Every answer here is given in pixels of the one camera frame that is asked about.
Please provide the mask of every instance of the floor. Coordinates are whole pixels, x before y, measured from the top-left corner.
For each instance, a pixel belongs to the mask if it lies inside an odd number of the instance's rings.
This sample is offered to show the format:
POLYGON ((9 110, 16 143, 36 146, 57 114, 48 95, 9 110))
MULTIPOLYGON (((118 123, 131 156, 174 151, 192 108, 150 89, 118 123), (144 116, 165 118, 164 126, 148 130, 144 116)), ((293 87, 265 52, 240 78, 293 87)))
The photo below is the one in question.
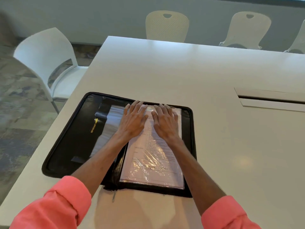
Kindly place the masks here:
MULTIPOLYGON (((73 48, 78 65, 89 66, 100 46, 73 48)), ((12 57, 13 51, 0 45, 0 204, 57 117, 39 79, 12 57)), ((55 103, 59 110, 65 104, 55 103)))

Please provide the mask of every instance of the chair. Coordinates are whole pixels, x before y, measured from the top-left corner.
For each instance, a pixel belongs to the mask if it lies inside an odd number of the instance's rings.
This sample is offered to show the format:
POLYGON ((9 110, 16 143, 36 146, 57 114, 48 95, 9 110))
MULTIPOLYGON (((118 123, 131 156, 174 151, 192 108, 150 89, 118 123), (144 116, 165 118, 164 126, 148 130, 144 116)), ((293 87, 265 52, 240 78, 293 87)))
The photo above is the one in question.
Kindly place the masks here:
POLYGON ((227 38, 219 46, 240 44, 247 49, 260 50, 258 44, 271 25, 269 17, 255 12, 238 12, 231 19, 227 38))
POLYGON ((289 52, 293 49, 300 50, 303 54, 305 54, 305 20, 303 21, 301 28, 299 30, 298 35, 296 36, 294 42, 289 47, 288 50, 285 50, 284 52, 289 52))
POLYGON ((146 17, 146 37, 151 40, 184 42, 189 19, 178 12, 159 10, 146 17))
POLYGON ((67 100, 88 68, 78 66, 71 43, 57 28, 43 30, 26 38, 17 46, 13 57, 40 79, 57 113, 59 110, 54 100, 67 100), (48 79, 52 72, 69 59, 73 65, 63 71, 49 88, 48 79))

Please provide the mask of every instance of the rolled-up sleeve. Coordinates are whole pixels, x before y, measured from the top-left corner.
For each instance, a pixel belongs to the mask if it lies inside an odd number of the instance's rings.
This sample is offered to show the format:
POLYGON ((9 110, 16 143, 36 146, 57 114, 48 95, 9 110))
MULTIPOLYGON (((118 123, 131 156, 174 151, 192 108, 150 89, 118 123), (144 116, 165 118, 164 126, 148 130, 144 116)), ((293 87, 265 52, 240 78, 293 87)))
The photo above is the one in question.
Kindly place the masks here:
POLYGON ((91 205, 86 186, 75 177, 65 176, 40 198, 25 207, 10 229, 77 228, 91 205))
POLYGON ((204 229, 261 229, 232 196, 224 196, 202 215, 204 229))

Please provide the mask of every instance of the hand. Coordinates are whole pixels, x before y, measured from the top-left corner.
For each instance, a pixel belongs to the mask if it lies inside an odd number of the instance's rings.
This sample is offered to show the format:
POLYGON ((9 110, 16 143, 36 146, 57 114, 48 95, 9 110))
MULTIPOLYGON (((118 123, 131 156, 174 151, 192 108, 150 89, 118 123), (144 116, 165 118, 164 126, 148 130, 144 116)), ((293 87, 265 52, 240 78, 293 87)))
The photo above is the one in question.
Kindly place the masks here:
POLYGON ((154 106, 156 112, 152 112, 154 128, 159 137, 168 144, 172 140, 180 139, 178 133, 178 115, 168 105, 154 106))
POLYGON ((143 101, 136 100, 132 105, 127 104, 124 109, 123 117, 116 133, 126 143, 133 137, 138 136, 144 129, 148 115, 144 115, 147 105, 141 107, 142 104, 143 101))

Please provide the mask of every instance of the open folder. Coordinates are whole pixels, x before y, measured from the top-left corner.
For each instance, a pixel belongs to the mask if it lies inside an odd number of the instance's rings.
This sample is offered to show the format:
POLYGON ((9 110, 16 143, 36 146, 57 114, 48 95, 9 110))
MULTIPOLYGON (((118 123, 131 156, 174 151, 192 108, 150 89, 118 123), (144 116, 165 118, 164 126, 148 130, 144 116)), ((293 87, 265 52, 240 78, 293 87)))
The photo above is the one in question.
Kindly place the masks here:
MULTIPOLYGON (((133 100, 101 93, 87 93, 48 154, 42 171, 50 177, 70 175, 94 156, 117 131, 124 108, 133 100)), ((102 185, 106 190, 136 189, 192 197, 181 168, 166 142, 154 130, 153 105, 139 136, 131 139, 109 168, 102 185)), ((179 136, 196 158, 193 113, 171 106, 178 114, 179 136)))

